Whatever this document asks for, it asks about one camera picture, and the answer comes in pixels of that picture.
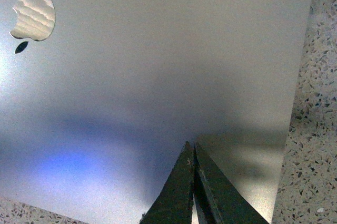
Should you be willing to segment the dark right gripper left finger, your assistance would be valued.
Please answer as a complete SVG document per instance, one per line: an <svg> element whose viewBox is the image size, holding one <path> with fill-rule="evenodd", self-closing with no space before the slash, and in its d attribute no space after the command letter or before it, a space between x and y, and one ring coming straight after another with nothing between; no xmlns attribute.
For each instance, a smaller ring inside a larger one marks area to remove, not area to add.
<svg viewBox="0 0 337 224"><path fill-rule="evenodd" d="M189 224L192 222L194 153L186 142L159 196L140 223Z"/></svg>

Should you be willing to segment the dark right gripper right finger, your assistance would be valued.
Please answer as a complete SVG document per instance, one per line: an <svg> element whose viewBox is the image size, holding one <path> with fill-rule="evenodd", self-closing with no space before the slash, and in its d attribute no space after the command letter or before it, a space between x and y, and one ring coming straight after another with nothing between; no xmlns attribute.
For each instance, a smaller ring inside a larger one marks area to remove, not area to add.
<svg viewBox="0 0 337 224"><path fill-rule="evenodd" d="M199 223L267 223L197 142L194 143L194 198Z"/></svg>

